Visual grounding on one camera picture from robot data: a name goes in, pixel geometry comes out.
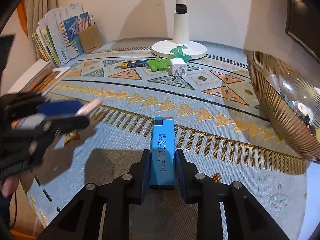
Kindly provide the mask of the person left hand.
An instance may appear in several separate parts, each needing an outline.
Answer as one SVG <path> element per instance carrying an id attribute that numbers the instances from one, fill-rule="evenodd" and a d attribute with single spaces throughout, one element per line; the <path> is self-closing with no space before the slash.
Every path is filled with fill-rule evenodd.
<path id="1" fill-rule="evenodd" d="M 4 198 L 8 198 L 13 194 L 19 185 L 20 176 L 12 176 L 4 180 L 2 194 Z"/>

